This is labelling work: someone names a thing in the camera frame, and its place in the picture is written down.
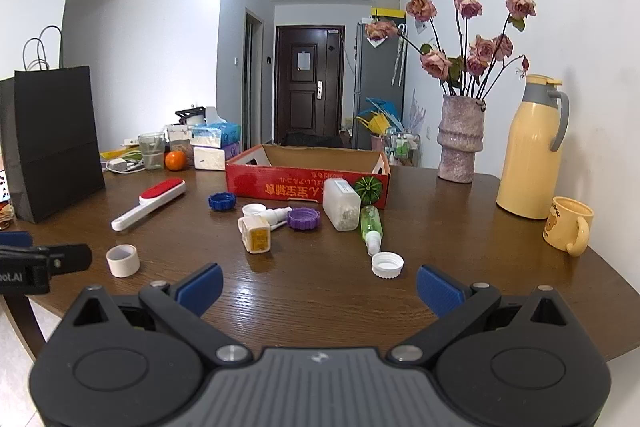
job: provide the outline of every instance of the red brush pad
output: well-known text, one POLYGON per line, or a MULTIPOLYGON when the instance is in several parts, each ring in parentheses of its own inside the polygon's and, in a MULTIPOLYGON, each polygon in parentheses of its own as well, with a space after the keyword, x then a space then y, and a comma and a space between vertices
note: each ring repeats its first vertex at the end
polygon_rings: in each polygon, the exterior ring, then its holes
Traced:
POLYGON ((177 187, 183 181, 184 180, 181 180, 180 178, 169 178, 168 180, 159 183, 155 187, 151 187, 149 190, 145 190, 142 194, 140 194, 140 197, 143 200, 151 200, 152 198, 157 198, 158 196, 164 194, 166 191, 177 187))

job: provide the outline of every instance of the yellow mug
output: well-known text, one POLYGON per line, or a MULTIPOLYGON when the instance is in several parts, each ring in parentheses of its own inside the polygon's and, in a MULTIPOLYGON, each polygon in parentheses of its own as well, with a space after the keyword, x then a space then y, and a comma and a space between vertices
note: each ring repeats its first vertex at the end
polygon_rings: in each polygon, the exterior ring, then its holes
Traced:
POLYGON ((587 248, 593 210, 580 201, 556 196, 542 237, 552 247, 578 257, 587 248))

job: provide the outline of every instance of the brown door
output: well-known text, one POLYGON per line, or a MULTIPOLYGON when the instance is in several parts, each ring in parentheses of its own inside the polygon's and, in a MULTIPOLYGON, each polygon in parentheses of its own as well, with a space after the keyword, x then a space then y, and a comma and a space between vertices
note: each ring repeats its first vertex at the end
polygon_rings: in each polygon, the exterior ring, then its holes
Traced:
POLYGON ((338 136, 342 116, 344 26, 278 26, 276 132, 338 136))

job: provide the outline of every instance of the green plastic bottle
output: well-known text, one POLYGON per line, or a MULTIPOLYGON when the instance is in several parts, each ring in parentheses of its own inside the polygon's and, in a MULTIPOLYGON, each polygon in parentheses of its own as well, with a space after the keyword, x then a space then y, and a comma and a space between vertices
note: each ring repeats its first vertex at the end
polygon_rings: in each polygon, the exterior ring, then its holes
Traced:
POLYGON ((380 252, 382 242, 382 223, 380 223, 380 213, 372 204, 363 206, 360 210, 360 232, 362 240, 367 245, 369 255, 380 252))

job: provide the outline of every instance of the blue gripper pad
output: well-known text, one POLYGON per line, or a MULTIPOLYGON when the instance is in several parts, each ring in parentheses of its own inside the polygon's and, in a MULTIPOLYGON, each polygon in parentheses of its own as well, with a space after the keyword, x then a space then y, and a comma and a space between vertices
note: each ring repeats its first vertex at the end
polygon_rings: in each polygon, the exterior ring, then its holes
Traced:
POLYGON ((429 267, 420 266, 415 277, 418 297, 438 317, 443 317, 460 306, 465 299, 465 291, 443 279, 429 267))
POLYGON ((175 301, 201 317, 222 295, 223 286, 222 268, 213 263, 178 282, 175 288, 175 301))
POLYGON ((23 232, 22 230, 0 232, 0 245, 29 248, 33 246, 33 237, 29 232, 23 232))

